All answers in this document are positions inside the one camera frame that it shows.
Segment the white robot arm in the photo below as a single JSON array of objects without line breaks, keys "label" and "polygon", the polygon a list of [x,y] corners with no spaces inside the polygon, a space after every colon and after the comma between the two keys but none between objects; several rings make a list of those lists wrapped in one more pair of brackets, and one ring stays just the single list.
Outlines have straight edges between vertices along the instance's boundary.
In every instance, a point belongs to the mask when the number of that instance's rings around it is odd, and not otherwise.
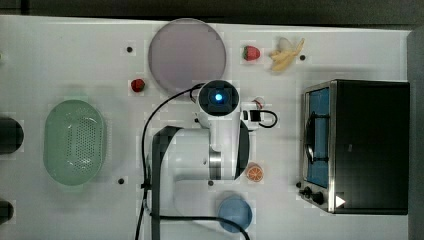
[{"label": "white robot arm", "polygon": [[249,133],[241,121],[237,89],[223,80],[200,87],[198,128],[166,126],[151,145],[151,239],[161,239],[163,220],[176,219],[175,183],[235,180],[247,166]]}]

